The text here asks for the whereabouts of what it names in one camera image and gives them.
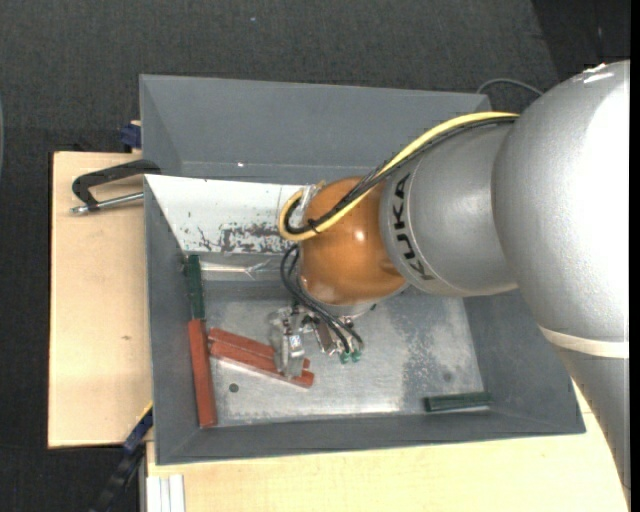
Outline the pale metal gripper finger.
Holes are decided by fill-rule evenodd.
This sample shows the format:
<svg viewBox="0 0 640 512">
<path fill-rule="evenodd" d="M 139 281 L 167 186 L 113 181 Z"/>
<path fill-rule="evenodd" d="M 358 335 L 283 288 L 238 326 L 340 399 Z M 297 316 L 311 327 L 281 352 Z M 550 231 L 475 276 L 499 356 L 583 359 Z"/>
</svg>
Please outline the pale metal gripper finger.
<svg viewBox="0 0 640 512">
<path fill-rule="evenodd" d="M 287 367 L 289 377 L 299 377 L 304 369 L 305 350 L 300 335 L 292 334 L 287 340 Z"/>
<path fill-rule="evenodd" d="M 274 350 L 274 364 L 281 373 L 284 373 L 288 367 L 289 320 L 286 315 L 276 311 L 268 316 L 268 323 L 269 341 Z"/>
</svg>

